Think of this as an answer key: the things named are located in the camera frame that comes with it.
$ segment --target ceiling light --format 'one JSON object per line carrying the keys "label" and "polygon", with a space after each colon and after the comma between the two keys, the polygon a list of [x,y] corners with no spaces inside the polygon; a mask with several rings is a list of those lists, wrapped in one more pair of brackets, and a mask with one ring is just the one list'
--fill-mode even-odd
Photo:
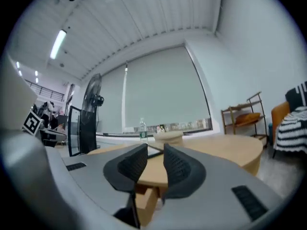
{"label": "ceiling light", "polygon": [[50,58],[51,59],[55,59],[56,58],[57,53],[59,51],[59,48],[60,48],[60,46],[61,46],[65,36],[66,36],[66,32],[63,31],[63,30],[60,30],[60,32],[59,32],[59,34],[57,36],[57,39],[54,42],[54,45],[53,45],[52,50],[51,50],[51,54],[50,54]]}

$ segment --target railing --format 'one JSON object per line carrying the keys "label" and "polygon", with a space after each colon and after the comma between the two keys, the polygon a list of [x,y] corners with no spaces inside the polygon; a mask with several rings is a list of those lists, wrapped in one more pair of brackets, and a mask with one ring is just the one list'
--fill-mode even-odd
{"label": "railing", "polygon": [[30,82],[28,80],[25,80],[27,84],[30,86],[30,88],[38,95],[41,95],[46,98],[50,98],[56,101],[62,102],[64,99],[64,94],[61,94],[59,92],[44,88],[42,86],[39,86],[36,83]]}

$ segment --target wooden table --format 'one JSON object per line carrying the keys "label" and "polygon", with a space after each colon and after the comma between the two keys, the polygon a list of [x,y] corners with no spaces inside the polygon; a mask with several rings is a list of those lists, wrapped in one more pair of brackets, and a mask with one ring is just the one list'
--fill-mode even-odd
{"label": "wooden table", "polygon": [[[246,171],[256,175],[260,165],[262,143],[248,136],[217,135],[183,140],[184,147],[228,159]],[[88,154],[96,154],[121,149],[131,144],[121,144],[107,149],[97,149]],[[167,174],[163,165],[163,155],[147,161],[138,184],[167,188]]]}
{"label": "wooden table", "polygon": [[[185,139],[183,144],[186,148],[233,161],[253,175],[258,172],[262,142],[256,138],[238,135],[218,135]],[[88,154],[122,149],[127,146],[131,146],[131,144],[97,149]],[[161,197],[167,190],[167,174],[163,165],[163,158],[163,155],[159,155],[147,161],[146,168],[136,186],[137,213],[139,221],[144,227],[152,219],[158,197]]]}

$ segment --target striped blanket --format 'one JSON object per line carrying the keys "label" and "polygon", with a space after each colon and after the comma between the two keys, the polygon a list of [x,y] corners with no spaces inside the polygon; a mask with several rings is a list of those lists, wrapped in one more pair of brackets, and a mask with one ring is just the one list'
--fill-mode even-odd
{"label": "striped blanket", "polygon": [[276,129],[274,149],[307,153],[307,107],[288,114]]}

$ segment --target black fan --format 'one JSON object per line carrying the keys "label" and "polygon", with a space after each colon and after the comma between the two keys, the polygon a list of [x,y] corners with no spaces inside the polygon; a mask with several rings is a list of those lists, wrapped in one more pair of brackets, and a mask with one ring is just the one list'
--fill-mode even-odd
{"label": "black fan", "polygon": [[96,113],[96,108],[101,106],[104,101],[104,98],[99,95],[101,78],[99,73],[95,74],[86,88],[81,110],[81,122],[84,125],[89,122],[90,117]]}

